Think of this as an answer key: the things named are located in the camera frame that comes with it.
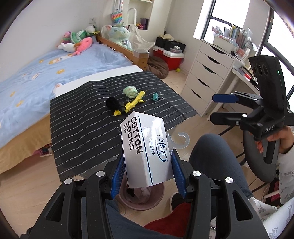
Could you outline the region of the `person's right hand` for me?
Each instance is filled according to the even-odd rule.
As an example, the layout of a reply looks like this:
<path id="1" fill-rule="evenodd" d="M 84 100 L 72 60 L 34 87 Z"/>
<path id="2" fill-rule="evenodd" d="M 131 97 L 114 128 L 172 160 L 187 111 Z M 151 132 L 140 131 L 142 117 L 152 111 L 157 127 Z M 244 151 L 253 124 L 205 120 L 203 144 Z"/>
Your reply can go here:
<path id="1" fill-rule="evenodd" d="M 267 137 L 267 141 L 280 141 L 279 153 L 286 154 L 293 147 L 293 131 L 289 126 L 284 126 L 279 132 Z"/>

